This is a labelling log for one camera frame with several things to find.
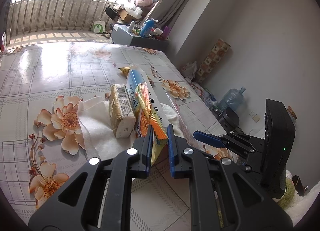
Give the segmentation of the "orange yellow snack wrapper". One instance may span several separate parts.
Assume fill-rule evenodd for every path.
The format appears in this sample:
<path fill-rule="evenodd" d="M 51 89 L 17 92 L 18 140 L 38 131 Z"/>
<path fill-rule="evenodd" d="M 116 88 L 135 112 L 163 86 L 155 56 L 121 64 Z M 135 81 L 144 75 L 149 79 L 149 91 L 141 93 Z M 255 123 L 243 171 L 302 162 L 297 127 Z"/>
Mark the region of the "orange yellow snack wrapper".
<path fill-rule="evenodd" d="M 137 106 L 135 108 L 136 138 L 144 137 L 147 134 L 148 125 L 153 127 L 153 147 L 151 164 L 153 165 L 158 159 L 162 149 L 168 143 L 168 136 L 165 128 L 162 126 L 161 119 L 156 108 L 151 103 L 150 92 L 146 82 L 139 83 L 135 89 L 134 95 Z"/>

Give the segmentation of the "gold snack packet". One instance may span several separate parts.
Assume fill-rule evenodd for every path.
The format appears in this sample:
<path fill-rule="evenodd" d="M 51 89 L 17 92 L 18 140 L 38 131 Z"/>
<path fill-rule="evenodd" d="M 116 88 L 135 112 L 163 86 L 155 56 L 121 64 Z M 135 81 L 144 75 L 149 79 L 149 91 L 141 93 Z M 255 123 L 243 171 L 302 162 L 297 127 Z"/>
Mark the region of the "gold snack packet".
<path fill-rule="evenodd" d="M 136 124 L 136 117 L 124 84 L 112 85 L 109 114 L 115 137 L 128 138 Z"/>

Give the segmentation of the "blue white cardboard box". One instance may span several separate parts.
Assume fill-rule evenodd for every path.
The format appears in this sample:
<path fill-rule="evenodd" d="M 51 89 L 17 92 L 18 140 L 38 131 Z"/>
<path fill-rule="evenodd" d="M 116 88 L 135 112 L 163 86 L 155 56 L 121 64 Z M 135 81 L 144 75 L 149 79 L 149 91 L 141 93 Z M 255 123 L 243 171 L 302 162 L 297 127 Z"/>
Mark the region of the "blue white cardboard box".
<path fill-rule="evenodd" d="M 140 67 L 132 65 L 125 87 L 136 117 L 136 136 L 146 136 L 148 127 L 152 126 L 157 143 L 166 143 L 169 121 L 146 73 Z"/>

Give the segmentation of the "black rice cooker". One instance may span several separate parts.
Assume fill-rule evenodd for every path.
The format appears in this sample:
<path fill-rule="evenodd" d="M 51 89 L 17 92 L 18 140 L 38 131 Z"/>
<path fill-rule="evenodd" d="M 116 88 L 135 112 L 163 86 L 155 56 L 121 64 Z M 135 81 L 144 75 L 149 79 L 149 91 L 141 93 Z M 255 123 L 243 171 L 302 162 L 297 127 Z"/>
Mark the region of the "black rice cooker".
<path fill-rule="evenodd" d="M 227 107 L 220 115 L 218 122 L 226 133 L 231 131 L 243 134 L 243 130 L 239 127 L 240 119 L 235 111 Z"/>

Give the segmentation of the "empty blue water jug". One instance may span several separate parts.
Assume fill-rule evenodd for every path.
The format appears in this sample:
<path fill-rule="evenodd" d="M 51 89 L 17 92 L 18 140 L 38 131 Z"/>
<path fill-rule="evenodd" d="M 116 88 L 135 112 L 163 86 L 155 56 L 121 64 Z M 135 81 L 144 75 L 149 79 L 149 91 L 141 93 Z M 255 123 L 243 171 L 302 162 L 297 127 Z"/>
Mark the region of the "empty blue water jug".
<path fill-rule="evenodd" d="M 220 111 L 224 111 L 227 107 L 231 108 L 233 111 L 237 111 L 241 105 L 244 104 L 244 91 L 245 87 L 238 89 L 229 89 L 227 93 L 223 96 L 222 100 L 218 103 L 217 107 Z"/>

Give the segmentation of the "pile of floor packaging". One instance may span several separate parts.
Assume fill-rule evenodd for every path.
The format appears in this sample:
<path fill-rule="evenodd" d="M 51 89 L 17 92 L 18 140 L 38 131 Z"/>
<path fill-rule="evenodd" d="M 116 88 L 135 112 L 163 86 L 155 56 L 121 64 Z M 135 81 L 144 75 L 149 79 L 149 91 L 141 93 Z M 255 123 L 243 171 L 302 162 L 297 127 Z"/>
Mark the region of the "pile of floor packaging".
<path fill-rule="evenodd" d="M 214 98 L 213 94 L 210 93 L 207 89 L 202 88 L 197 82 L 190 81 L 189 84 L 198 94 L 204 104 L 210 110 L 214 110 L 214 108 L 217 106 L 217 100 Z"/>

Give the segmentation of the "white plastic bag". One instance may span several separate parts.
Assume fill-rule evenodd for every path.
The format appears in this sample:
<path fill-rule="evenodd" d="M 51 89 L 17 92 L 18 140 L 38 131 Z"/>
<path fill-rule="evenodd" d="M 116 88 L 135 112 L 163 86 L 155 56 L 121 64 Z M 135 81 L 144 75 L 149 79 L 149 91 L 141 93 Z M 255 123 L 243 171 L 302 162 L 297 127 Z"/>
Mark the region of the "white plastic bag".
<path fill-rule="evenodd" d="M 189 78 L 189 79 L 195 78 L 195 74 L 197 72 L 197 62 L 194 61 L 192 63 L 186 63 L 181 67 L 180 72 L 184 78 Z"/>

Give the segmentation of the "floral bed sheet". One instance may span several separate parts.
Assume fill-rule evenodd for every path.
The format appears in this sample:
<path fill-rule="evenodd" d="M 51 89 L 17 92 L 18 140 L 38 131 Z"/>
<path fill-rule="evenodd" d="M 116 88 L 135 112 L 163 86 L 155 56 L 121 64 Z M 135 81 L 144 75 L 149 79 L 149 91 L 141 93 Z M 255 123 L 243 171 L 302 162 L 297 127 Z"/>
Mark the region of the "floral bed sheet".
<path fill-rule="evenodd" d="M 217 119 L 163 52 L 90 42 L 15 46 L 1 56 L 1 230 L 22 230 L 30 217 L 114 135 L 106 100 L 136 65 L 153 81 L 175 127 L 224 133 Z"/>

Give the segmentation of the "purple cup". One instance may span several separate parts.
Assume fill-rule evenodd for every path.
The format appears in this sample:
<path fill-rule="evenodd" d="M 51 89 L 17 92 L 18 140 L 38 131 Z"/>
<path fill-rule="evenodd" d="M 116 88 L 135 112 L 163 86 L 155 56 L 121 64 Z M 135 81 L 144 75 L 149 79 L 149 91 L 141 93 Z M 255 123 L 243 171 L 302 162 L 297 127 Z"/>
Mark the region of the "purple cup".
<path fill-rule="evenodd" d="M 169 26 L 165 26 L 163 29 L 163 33 L 161 34 L 161 37 L 166 40 L 170 31 L 171 31 L 171 28 Z"/>

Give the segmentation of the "gray cabinet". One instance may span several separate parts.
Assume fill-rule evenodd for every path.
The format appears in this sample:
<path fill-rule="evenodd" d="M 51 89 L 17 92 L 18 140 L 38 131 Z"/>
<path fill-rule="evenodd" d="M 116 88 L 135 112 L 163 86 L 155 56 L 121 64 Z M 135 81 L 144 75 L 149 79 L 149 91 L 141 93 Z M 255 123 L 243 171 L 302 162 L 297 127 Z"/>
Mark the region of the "gray cabinet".
<path fill-rule="evenodd" d="M 141 37 L 139 35 L 135 35 L 134 33 L 128 32 L 128 28 L 128 26 L 115 24 L 110 36 L 110 43 L 160 50 L 162 52 L 167 51 L 169 46 L 168 41 Z"/>

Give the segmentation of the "blue detergent bottle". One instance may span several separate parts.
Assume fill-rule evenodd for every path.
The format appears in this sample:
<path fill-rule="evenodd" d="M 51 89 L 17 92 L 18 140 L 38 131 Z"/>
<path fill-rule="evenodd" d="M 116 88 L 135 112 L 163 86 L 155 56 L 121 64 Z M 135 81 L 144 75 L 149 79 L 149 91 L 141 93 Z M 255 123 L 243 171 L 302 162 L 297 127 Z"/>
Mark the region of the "blue detergent bottle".
<path fill-rule="evenodd" d="M 141 37 L 149 37 L 149 34 L 155 25 L 155 20 L 154 19 L 149 19 L 144 23 L 144 27 L 140 31 L 140 36 Z"/>

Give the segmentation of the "white green paper bag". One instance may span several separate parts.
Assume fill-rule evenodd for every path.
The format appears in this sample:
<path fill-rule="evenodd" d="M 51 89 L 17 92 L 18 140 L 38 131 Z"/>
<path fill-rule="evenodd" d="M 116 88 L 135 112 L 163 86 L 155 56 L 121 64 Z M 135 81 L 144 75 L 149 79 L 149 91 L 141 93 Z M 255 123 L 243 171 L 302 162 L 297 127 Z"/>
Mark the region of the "white green paper bag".
<path fill-rule="evenodd" d="M 97 17 L 96 21 L 93 22 L 93 33 L 102 34 L 105 32 L 106 22 L 101 19 L 101 17 Z"/>

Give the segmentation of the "cardboard box on balcony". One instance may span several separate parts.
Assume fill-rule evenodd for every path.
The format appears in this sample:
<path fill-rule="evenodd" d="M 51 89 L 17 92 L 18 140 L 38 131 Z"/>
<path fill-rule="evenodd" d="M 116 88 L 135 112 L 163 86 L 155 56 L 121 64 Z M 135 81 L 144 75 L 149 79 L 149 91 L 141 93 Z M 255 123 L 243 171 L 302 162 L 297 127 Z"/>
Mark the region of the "cardboard box on balcony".
<path fill-rule="evenodd" d="M 137 21 L 141 19 L 141 15 L 129 14 L 125 9 L 119 10 L 118 15 L 120 19 L 125 23 L 131 23 L 132 21 Z"/>

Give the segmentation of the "metal balcony railing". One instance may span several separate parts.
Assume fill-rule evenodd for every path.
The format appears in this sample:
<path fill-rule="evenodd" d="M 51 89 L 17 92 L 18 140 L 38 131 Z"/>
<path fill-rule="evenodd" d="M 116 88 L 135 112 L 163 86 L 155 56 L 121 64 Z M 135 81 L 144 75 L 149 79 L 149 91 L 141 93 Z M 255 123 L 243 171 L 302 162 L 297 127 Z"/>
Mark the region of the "metal balcony railing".
<path fill-rule="evenodd" d="M 11 36 L 48 30 L 92 30 L 105 9 L 122 0 L 9 0 L 6 30 Z"/>

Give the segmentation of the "wall power socket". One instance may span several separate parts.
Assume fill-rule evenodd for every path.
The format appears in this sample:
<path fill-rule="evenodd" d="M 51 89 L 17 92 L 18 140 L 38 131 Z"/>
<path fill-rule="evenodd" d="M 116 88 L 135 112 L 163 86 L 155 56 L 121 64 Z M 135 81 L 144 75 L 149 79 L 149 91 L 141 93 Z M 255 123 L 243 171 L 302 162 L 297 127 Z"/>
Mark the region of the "wall power socket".
<path fill-rule="evenodd" d="M 250 115 L 250 117 L 252 118 L 252 120 L 254 121 L 254 122 L 258 122 L 259 120 L 260 120 L 260 116 L 259 116 L 259 114 L 257 114 L 255 111 L 250 111 L 249 112 L 249 115 Z"/>

